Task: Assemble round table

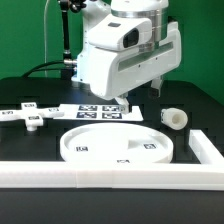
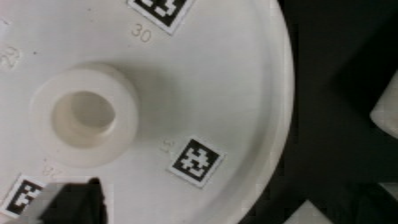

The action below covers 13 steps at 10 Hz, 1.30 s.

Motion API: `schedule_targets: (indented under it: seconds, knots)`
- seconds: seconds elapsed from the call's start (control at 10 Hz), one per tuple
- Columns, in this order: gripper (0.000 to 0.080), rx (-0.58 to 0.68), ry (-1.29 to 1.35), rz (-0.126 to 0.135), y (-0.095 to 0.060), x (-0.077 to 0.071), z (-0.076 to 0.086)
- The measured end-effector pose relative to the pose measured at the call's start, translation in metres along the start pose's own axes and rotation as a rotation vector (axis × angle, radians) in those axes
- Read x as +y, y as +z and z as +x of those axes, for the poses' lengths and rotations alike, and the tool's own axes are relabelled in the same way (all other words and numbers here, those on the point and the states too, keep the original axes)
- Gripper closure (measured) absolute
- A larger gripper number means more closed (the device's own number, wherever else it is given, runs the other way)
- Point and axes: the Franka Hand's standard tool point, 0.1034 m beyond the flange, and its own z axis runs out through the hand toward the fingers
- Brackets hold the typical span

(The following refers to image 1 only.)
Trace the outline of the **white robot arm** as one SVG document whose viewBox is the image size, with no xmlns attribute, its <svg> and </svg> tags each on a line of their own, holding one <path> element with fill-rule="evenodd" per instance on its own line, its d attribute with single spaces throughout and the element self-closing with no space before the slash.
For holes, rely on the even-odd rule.
<svg viewBox="0 0 224 224">
<path fill-rule="evenodd" d="M 130 112 L 128 92 L 147 83 L 158 91 L 162 76 L 181 62 L 181 35 L 168 20 L 169 0 L 87 0 L 83 49 L 72 81 Z"/>
</svg>

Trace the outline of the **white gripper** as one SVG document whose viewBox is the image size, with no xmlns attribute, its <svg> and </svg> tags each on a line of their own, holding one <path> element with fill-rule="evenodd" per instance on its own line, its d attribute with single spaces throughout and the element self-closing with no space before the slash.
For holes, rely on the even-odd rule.
<svg viewBox="0 0 224 224">
<path fill-rule="evenodd" d="M 168 24 L 167 37 L 153 52 L 140 52 L 138 47 L 113 52 L 94 47 L 89 54 L 88 76 L 90 89 L 96 96 L 115 98 L 122 114 L 131 106 L 126 98 L 118 97 L 151 81 L 149 96 L 159 98 L 163 84 L 161 75 L 177 68 L 181 62 L 181 36 L 177 22 Z"/>
</svg>

